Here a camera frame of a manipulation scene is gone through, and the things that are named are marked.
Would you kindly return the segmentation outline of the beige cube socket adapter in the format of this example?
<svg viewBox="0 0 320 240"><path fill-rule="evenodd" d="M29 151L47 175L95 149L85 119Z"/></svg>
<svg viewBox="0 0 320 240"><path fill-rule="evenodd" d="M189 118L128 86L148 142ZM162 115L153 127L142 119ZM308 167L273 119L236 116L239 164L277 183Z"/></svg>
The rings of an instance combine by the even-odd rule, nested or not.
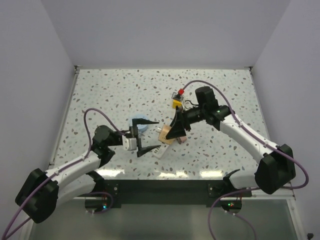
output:
<svg viewBox="0 0 320 240"><path fill-rule="evenodd" d="M159 130L159 134L158 134L158 140L163 143L163 144L167 144L167 145L171 145L175 139L171 138L171 139L167 139L167 134L169 133L171 127L169 125L164 124L162 126L162 128Z"/></svg>

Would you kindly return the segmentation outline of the yellow cube socket adapter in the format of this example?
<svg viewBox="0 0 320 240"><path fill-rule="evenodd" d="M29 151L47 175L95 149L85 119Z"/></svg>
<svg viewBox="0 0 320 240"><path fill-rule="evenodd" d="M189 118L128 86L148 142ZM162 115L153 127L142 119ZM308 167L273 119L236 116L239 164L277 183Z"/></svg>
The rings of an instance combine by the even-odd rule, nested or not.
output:
<svg viewBox="0 0 320 240"><path fill-rule="evenodd" d="M176 107L181 107L183 104L182 104L182 102L181 101L179 101L179 100L175 100L175 99L173 99L172 100L172 108L173 109L175 109Z"/></svg>

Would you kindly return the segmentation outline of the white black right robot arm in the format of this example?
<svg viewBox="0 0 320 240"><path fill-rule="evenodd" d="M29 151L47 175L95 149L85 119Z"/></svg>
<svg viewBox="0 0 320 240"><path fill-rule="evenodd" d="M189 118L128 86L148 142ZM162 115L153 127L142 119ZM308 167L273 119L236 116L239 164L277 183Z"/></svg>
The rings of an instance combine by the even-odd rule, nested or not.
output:
<svg viewBox="0 0 320 240"><path fill-rule="evenodd" d="M271 195L296 177L295 164L290 160L293 151L288 145L279 146L270 142L241 120L235 120L228 106L218 104L209 86L197 88L195 95L196 107L189 110L175 108L175 116L165 138L185 137L186 132L191 130L191 124L205 121L240 144L258 166L251 172L236 169L227 174L222 185L227 196L233 197L245 188L259 188Z"/></svg>

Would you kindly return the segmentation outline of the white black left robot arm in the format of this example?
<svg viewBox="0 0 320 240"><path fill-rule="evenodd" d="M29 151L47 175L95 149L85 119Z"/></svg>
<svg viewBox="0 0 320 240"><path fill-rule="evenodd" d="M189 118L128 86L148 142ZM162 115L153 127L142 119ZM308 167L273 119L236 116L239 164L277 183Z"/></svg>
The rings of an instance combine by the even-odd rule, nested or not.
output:
<svg viewBox="0 0 320 240"><path fill-rule="evenodd" d="M144 118L132 119L128 130L113 131L106 125L94 131L89 150L68 163L42 171L33 170L20 189L15 203L36 223L45 221L59 203L80 195L105 194L106 183L97 173L115 155L113 146L122 146L126 151L137 151L137 157L152 151L156 146L142 146L139 125L152 125Z"/></svg>

